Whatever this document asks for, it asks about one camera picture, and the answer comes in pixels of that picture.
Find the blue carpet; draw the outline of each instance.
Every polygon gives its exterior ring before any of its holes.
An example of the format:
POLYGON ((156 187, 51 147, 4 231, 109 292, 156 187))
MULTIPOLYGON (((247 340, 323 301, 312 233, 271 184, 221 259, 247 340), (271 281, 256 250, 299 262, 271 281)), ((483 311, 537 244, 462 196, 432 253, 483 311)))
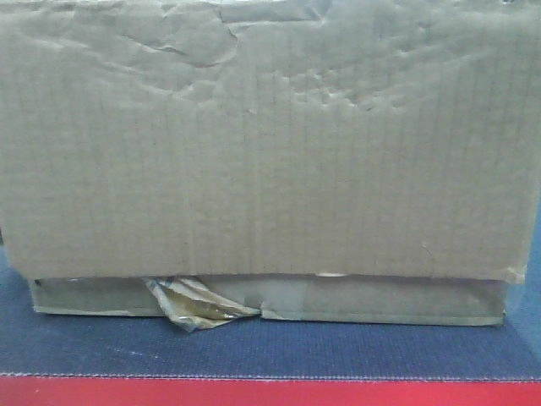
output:
POLYGON ((541 381, 541 215, 500 327, 256 318, 187 334, 162 318, 42 315, 0 261, 4 375, 541 381))

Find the cardboard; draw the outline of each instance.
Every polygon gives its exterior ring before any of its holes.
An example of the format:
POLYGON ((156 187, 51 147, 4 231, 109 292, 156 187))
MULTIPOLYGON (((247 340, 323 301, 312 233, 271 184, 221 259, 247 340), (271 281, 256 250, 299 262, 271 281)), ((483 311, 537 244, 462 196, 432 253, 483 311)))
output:
POLYGON ((161 282, 159 302, 139 278, 44 279, 30 283, 30 290, 36 311, 167 315, 188 331, 252 315, 279 320, 494 325, 502 322, 506 291, 506 284, 497 281, 415 277, 237 275, 161 282), (185 283, 183 290, 178 289, 180 282, 185 283), (194 285, 198 293, 186 289, 194 285))
POLYGON ((521 282, 538 2, 0 2, 0 201, 28 278, 521 282))

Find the red surface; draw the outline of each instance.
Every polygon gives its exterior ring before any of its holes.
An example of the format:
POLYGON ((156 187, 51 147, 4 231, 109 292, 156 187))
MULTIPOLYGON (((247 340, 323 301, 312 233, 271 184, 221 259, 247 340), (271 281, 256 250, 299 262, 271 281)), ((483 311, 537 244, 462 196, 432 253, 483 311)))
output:
POLYGON ((541 382, 0 377, 0 406, 539 406, 541 382))

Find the corrugated cardboard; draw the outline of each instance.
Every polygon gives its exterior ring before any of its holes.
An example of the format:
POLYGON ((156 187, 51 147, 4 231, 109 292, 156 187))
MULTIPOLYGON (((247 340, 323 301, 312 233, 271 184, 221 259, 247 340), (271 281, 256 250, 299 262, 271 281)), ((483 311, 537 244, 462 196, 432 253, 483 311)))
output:
POLYGON ((537 1, 0 1, 0 201, 30 278, 522 280, 537 1))

